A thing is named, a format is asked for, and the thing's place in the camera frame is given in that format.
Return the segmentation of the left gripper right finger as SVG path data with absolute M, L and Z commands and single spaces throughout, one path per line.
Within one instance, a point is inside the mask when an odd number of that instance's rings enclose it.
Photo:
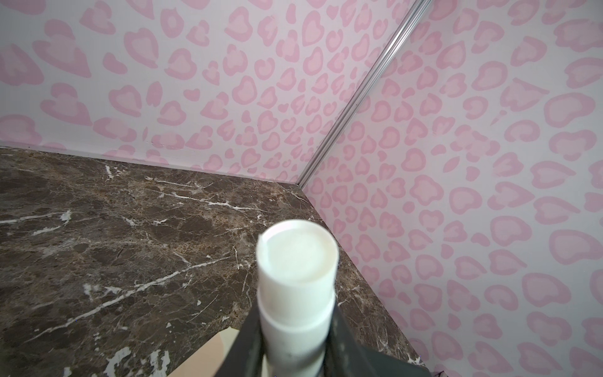
M 326 376 L 431 376 L 381 305 L 334 307 L 326 341 Z

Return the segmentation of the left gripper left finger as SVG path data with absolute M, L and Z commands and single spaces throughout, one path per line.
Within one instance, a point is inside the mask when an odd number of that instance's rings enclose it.
M 215 377 L 261 376 L 263 358 L 260 312 L 254 303 Z

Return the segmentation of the pink envelope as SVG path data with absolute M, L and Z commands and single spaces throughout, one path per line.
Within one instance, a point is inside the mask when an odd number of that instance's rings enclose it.
M 239 330 L 234 328 L 220 331 L 171 372 L 170 376 L 215 376 L 238 333 Z M 261 376 L 270 376 L 265 357 Z

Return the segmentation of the white glue stick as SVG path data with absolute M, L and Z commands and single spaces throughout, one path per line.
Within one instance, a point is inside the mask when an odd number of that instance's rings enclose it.
M 282 221 L 259 236 L 256 261 L 269 375 L 320 375 L 335 304 L 336 240 L 314 222 Z

